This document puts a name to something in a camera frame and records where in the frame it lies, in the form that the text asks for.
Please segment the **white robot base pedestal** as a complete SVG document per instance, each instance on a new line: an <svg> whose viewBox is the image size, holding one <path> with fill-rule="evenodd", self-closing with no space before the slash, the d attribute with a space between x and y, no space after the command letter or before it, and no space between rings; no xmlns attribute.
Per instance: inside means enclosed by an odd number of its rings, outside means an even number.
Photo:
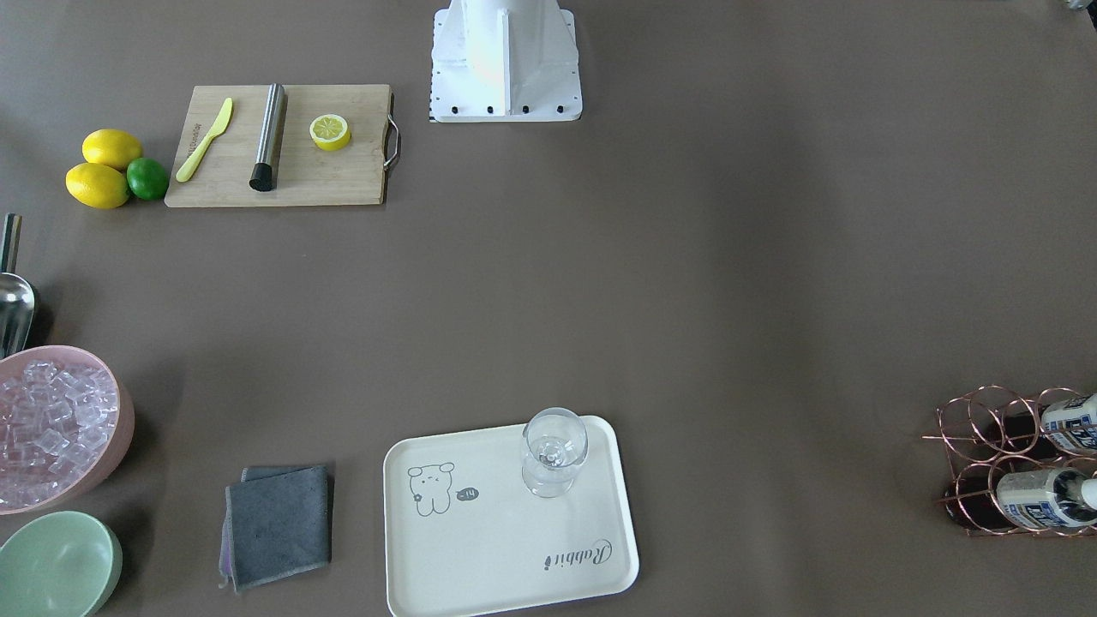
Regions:
<svg viewBox="0 0 1097 617"><path fill-rule="evenodd" d="M431 122L583 116L575 16L556 1L452 1L432 25Z"/></svg>

